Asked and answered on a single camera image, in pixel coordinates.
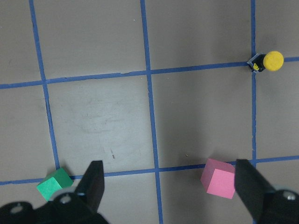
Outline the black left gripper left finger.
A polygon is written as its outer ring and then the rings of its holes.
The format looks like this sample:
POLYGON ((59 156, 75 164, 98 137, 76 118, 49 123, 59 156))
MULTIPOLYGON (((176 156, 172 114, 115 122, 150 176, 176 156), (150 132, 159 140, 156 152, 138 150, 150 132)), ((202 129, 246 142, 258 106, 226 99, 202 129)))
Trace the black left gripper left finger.
POLYGON ((92 161, 74 193, 94 212, 98 211, 105 190, 103 161, 92 161))

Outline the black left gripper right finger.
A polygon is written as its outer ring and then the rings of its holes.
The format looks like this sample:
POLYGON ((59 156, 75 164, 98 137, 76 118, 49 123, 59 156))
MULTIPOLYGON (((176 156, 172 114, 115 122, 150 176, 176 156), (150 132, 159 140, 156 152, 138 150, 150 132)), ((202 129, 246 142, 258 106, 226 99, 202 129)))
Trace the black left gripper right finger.
POLYGON ((258 222, 272 200, 275 188, 246 159, 236 160, 234 186, 250 215, 258 222))

